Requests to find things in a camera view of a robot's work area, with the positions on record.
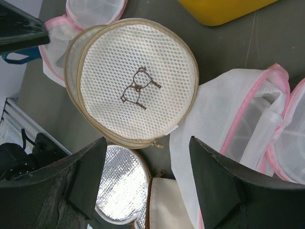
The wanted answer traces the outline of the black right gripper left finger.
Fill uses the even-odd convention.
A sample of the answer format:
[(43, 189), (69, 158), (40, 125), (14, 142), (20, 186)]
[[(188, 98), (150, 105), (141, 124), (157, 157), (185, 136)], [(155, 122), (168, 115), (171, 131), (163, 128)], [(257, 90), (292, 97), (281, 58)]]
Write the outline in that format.
[(12, 181), (0, 182), (2, 229), (85, 229), (93, 218), (107, 142), (96, 139), (79, 152)]

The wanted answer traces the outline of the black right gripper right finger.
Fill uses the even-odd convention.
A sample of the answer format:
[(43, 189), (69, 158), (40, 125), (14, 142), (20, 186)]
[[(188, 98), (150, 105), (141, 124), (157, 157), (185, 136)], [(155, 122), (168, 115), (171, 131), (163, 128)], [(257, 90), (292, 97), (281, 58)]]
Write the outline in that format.
[(191, 137), (191, 165), (206, 229), (303, 229), (305, 187), (256, 172)]

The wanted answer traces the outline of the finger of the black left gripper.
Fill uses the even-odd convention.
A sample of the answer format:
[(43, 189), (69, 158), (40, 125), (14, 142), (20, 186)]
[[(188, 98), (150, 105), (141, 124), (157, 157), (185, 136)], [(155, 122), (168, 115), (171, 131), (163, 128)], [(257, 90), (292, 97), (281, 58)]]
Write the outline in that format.
[(1, 54), (49, 42), (49, 33), (42, 21), (5, 0), (0, 2)]

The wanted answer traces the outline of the beige zipper pull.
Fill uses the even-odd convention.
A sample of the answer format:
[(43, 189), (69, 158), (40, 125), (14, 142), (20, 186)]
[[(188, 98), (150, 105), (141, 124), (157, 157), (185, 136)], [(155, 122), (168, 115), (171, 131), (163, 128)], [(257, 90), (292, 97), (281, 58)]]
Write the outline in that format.
[(156, 147), (158, 147), (158, 148), (164, 148), (164, 145), (161, 144), (161, 143), (158, 143), (156, 140), (154, 140), (154, 141), (152, 142), (152, 146), (156, 146)]

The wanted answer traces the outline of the beige mesh bag with glasses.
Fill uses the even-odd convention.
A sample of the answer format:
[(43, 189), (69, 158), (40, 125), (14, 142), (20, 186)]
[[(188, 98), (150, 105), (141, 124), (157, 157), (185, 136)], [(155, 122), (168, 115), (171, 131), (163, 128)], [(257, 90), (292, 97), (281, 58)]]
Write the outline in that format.
[(199, 70), (174, 32), (129, 18), (76, 35), (66, 52), (64, 81), (72, 102), (98, 132), (117, 145), (141, 149), (187, 116)]

